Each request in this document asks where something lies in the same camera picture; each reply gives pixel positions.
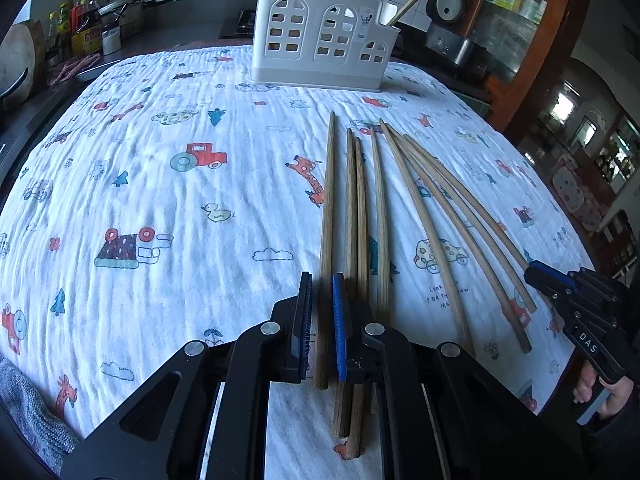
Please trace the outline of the person right hand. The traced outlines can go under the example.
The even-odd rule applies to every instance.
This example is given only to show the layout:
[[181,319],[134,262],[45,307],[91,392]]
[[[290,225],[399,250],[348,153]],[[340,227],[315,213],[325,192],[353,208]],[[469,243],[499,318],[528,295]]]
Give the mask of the person right hand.
[[589,361],[586,361],[580,370],[579,378],[574,389],[574,399],[578,403],[587,403],[593,397],[594,386],[600,384],[610,395],[598,409],[602,418],[610,418],[617,415],[627,404],[634,392],[634,383],[626,376],[620,378],[615,384],[608,384],[599,377],[598,372]]

